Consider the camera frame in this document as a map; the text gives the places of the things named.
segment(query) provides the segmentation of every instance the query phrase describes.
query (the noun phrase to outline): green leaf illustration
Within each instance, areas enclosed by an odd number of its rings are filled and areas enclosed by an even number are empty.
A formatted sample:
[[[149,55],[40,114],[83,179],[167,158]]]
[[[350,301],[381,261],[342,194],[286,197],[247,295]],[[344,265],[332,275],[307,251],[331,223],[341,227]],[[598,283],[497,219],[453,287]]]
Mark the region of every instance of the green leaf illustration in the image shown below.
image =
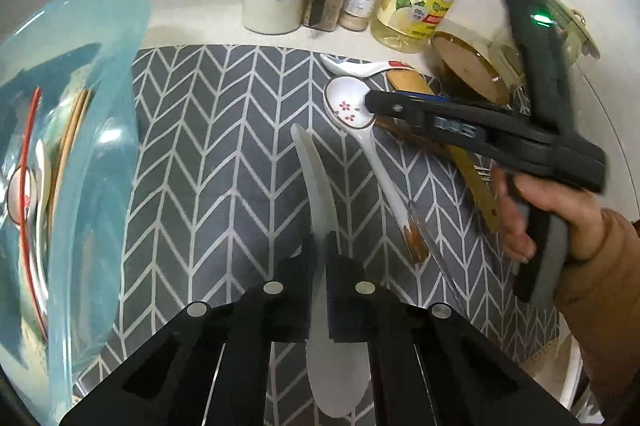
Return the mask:
[[[410,7],[411,0],[397,0],[396,1],[396,10],[401,9],[402,7]]]

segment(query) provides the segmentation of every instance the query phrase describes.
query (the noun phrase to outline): hand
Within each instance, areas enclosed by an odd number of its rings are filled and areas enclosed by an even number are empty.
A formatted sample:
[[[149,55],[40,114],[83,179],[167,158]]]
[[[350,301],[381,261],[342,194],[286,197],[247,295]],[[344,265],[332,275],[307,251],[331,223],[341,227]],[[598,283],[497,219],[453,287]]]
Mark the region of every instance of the hand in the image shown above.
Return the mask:
[[[492,181],[500,212],[502,248],[510,258],[528,263],[536,253],[536,244],[527,235],[527,221],[509,196],[506,172],[494,166]],[[591,193],[529,175],[516,175],[513,181],[524,200],[570,224],[569,253],[575,259],[587,259],[598,250],[606,229],[600,205]]]

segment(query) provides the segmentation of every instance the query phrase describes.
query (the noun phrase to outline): herringbone pattern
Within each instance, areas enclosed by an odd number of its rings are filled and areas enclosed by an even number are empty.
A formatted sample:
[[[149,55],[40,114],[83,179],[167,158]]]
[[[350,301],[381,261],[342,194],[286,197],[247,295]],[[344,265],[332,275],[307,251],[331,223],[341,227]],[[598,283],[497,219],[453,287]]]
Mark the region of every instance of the herringbone pattern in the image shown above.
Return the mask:
[[[254,46],[155,48],[139,53],[132,75],[141,154],[122,295],[112,337],[82,376],[86,389],[189,301],[237,300],[298,250],[310,215],[293,123],[313,133],[334,193],[341,250],[411,304],[450,298],[433,261],[409,261],[364,155],[325,116],[329,75],[316,55]],[[372,87],[388,85],[376,76]],[[459,171],[382,131],[375,136],[403,198],[414,201],[436,236],[473,324],[514,360],[529,357],[556,335],[556,313],[535,313],[514,299],[510,263],[485,232]],[[374,424],[370,392],[348,420],[322,415],[304,345],[274,345],[267,397],[265,424]]]

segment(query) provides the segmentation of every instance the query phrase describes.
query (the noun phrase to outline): spoon handle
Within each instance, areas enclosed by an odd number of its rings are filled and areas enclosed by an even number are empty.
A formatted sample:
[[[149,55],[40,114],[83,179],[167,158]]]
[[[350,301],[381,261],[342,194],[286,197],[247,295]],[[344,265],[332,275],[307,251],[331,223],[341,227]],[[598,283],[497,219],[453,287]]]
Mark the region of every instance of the spoon handle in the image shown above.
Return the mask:
[[[409,214],[406,204],[402,200],[400,193],[398,193],[398,189],[380,160],[378,152],[376,151],[373,135],[369,134],[369,138],[364,137],[360,139],[360,145],[369,161],[373,174],[376,176],[382,188],[382,192],[385,194],[386,201],[391,208],[391,213],[394,215],[398,227],[402,231],[412,262],[420,263],[426,260],[429,255],[429,250],[424,244],[424,240],[420,234],[420,228]]]

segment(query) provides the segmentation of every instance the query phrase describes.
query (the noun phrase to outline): silver screw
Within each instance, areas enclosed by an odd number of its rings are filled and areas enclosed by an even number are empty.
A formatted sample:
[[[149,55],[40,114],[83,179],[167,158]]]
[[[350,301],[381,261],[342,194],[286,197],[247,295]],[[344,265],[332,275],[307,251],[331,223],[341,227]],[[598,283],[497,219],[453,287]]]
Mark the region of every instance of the silver screw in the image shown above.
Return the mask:
[[[276,295],[280,294],[284,289],[284,285],[279,281],[268,281],[262,287],[262,290],[267,294]]]
[[[359,292],[360,294],[364,294],[364,295],[373,294],[375,290],[376,290],[376,286],[369,281],[359,281],[358,283],[356,283],[356,291]]]
[[[446,320],[451,316],[451,307],[449,307],[446,303],[438,303],[431,308],[431,314],[441,320]]]
[[[207,313],[207,306],[202,301],[194,301],[187,307],[187,314],[191,317],[204,316]]]

